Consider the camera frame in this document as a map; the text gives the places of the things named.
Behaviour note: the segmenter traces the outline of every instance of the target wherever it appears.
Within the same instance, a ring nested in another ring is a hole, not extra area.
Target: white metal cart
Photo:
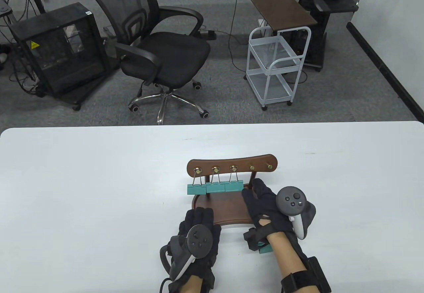
[[[252,38],[257,31],[267,29],[271,27],[258,27],[250,33],[245,76],[264,111],[267,109],[267,104],[283,101],[288,105],[292,104],[311,40],[311,30],[306,26],[279,30],[277,35],[272,37]],[[284,32],[298,30],[307,32],[302,55],[297,55],[282,36]],[[253,54],[259,68],[249,68],[250,54]],[[297,72],[293,90],[283,77],[283,74],[290,72]]]

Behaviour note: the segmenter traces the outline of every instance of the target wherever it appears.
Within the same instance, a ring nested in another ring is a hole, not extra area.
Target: black mesh chair
[[[174,93],[192,81],[202,68],[209,52],[209,44],[193,35],[203,24],[200,13],[180,7],[159,7],[157,0],[96,0],[112,28],[115,30],[116,51],[121,59],[121,69],[129,76],[143,80],[140,90],[128,105],[130,111],[138,111],[138,104],[145,99],[161,98],[157,123],[163,123],[168,98],[175,98],[197,109],[200,117],[209,113],[199,104]],[[193,16],[197,24],[190,35],[156,32],[153,28],[162,20],[178,15]],[[154,84],[160,93],[142,97],[142,87]],[[201,88],[193,81],[193,87]]]

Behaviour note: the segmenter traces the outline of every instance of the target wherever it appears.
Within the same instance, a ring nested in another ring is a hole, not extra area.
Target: white wall
[[[352,23],[424,109],[424,0],[360,0]]]

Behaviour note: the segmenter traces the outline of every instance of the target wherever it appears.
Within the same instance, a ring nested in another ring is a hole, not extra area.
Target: computer case
[[[10,29],[39,78],[38,91],[61,98],[111,72],[94,16],[80,3],[17,22]]]

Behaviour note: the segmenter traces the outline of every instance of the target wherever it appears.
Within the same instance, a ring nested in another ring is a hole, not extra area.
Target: vr controller
[[[289,217],[296,236],[303,240],[316,214],[315,206],[306,200],[299,188],[287,186],[277,194],[277,208]]]
[[[212,242],[212,233],[204,225],[194,225],[187,236],[172,236],[169,244],[163,246],[159,253],[162,265],[171,281],[181,278],[196,259],[206,257],[212,248]],[[169,265],[166,253],[172,254],[172,265]]]

